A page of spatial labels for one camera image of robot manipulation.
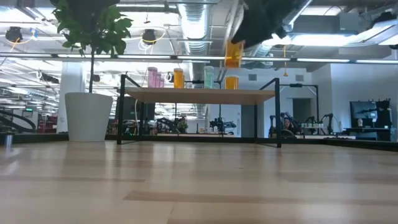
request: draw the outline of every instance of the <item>robotic arm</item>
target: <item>robotic arm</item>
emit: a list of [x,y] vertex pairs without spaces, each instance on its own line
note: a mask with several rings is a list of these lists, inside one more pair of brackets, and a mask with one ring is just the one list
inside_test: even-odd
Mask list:
[[333,114],[326,114],[323,116],[322,120],[320,121],[321,123],[323,123],[323,121],[325,119],[329,118],[329,123],[328,123],[328,134],[332,134],[333,133],[333,128],[331,127],[331,122],[333,121]]

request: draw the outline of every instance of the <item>fluorescent light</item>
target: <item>fluorescent light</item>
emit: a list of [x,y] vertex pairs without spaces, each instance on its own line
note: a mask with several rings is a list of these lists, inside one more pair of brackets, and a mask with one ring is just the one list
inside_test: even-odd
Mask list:
[[350,41],[351,36],[339,34],[301,34],[292,39],[293,45],[341,47]]
[[393,64],[393,65],[398,65],[398,60],[357,60],[356,63]]
[[27,95],[28,91],[21,89],[21,88],[16,88],[16,87],[8,87],[9,91],[13,92],[13,93],[18,93],[18,94],[23,94],[23,95]]
[[6,108],[10,108],[10,109],[25,109],[25,106],[6,106]]
[[164,56],[164,55],[118,55],[118,58],[124,58],[124,59],[171,59],[170,56]]
[[[75,55],[75,54],[58,54],[61,58],[91,58],[91,55]],[[110,55],[95,55],[94,58],[111,58]]]
[[224,60],[225,57],[216,56],[177,56],[180,60]]
[[274,58],[274,57],[243,57],[242,61],[249,62],[289,62],[290,58]]
[[348,63],[348,59],[298,58],[298,62]]
[[51,57],[50,54],[0,53],[0,57]]
[[397,45],[398,44],[398,35],[391,37],[390,39],[381,42],[379,45]]
[[[116,4],[117,7],[164,7],[164,4]],[[176,9],[176,6],[169,6],[171,9]]]

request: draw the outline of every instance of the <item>orange container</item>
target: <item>orange container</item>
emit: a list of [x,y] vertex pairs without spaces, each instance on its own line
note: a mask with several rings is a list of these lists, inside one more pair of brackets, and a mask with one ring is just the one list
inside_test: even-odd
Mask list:
[[174,88],[184,88],[184,71],[181,68],[174,69]]
[[226,90],[238,90],[239,89],[239,77],[236,75],[229,75],[225,77],[225,89]]
[[244,41],[237,44],[232,44],[229,40],[226,45],[225,52],[225,67],[226,68],[240,68],[243,56]]

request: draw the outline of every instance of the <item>shelf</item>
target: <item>shelf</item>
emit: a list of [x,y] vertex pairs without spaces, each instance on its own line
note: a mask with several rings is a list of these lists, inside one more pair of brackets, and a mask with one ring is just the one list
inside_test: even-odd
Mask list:
[[177,88],[126,88],[126,93],[145,103],[199,103],[259,105],[275,96],[269,90],[219,90]]

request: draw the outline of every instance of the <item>wooden table surface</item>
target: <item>wooden table surface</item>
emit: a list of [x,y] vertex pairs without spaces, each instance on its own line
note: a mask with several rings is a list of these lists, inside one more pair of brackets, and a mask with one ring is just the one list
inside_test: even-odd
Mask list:
[[0,149],[3,224],[395,224],[398,154],[323,145]]
[[200,103],[260,105],[275,96],[269,90],[219,90],[199,88],[126,88],[126,93],[145,103]]

